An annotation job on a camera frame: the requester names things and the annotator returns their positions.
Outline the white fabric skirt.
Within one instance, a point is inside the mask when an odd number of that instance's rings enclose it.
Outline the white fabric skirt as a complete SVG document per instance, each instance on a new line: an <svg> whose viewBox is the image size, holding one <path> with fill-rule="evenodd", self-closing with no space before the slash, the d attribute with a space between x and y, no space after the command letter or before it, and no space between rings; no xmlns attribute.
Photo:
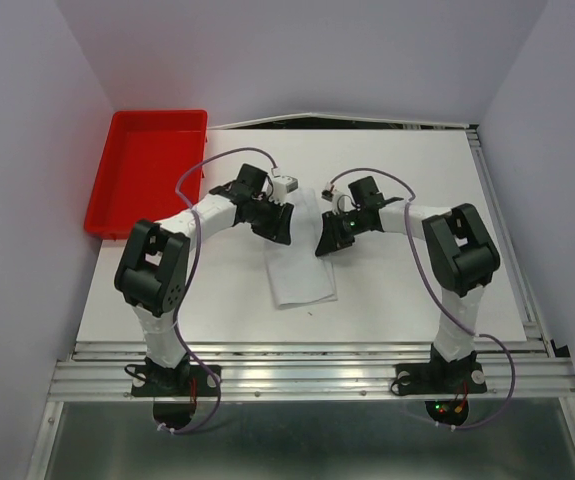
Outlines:
<svg viewBox="0 0 575 480"><path fill-rule="evenodd" d="M273 302L278 309L336 301L337 289L330 260L315 255L322 233L322 213L311 188L289 195L294 211L291 244L266 241L264 261Z"/></svg>

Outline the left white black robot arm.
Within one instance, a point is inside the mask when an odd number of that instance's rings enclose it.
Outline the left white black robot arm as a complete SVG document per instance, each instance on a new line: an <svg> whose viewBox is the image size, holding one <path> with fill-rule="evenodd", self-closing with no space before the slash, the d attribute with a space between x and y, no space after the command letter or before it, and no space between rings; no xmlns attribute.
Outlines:
<svg viewBox="0 0 575 480"><path fill-rule="evenodd" d="M267 173L249 164L237 177L212 188L196 205L169 218L138 221L127 239L114 278L138 318L146 356L141 367L128 366L142 388L163 395L190 385L190 355L177 337L177 313L200 257L202 242L213 235L248 224L254 234L271 242L291 243L294 205L287 197L298 180L274 168Z"/></svg>

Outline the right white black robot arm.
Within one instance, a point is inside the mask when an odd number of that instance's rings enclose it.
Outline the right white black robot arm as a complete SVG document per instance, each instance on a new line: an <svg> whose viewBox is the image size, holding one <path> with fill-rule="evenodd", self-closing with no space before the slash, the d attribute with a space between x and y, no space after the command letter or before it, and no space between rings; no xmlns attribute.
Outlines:
<svg viewBox="0 0 575 480"><path fill-rule="evenodd" d="M441 291L431 299L440 311L437 334L425 363L395 365L391 391L397 396L481 394L487 385L474 340L486 286L501 264L500 254L472 204L428 207L415 198L385 197L371 175L349 185L348 194L333 183L322 191L331 203L322 215L315 254L326 256L352 246L358 235L381 232L406 236L409 245L425 244L430 268L419 272L425 287Z"/></svg>

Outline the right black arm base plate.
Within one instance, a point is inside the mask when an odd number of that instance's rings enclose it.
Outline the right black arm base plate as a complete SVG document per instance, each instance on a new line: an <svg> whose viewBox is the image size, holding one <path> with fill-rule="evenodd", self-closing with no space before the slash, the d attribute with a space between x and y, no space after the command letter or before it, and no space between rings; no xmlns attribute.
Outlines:
<svg viewBox="0 0 575 480"><path fill-rule="evenodd" d="M403 363L395 365L395 377L390 391L397 396L449 396L457 393L483 394L488 391L485 378L474 380L474 373L481 373L479 363L439 364Z"/></svg>

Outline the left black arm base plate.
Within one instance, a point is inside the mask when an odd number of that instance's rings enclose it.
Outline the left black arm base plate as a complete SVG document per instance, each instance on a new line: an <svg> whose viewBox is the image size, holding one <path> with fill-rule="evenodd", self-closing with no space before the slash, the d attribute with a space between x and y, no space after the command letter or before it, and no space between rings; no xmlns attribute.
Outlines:
<svg viewBox="0 0 575 480"><path fill-rule="evenodd" d="M189 364L179 371L154 379L150 373L154 368L145 364L128 364L125 367L132 381L130 395L135 398L216 398L217 387L213 378L198 365Z"/></svg>

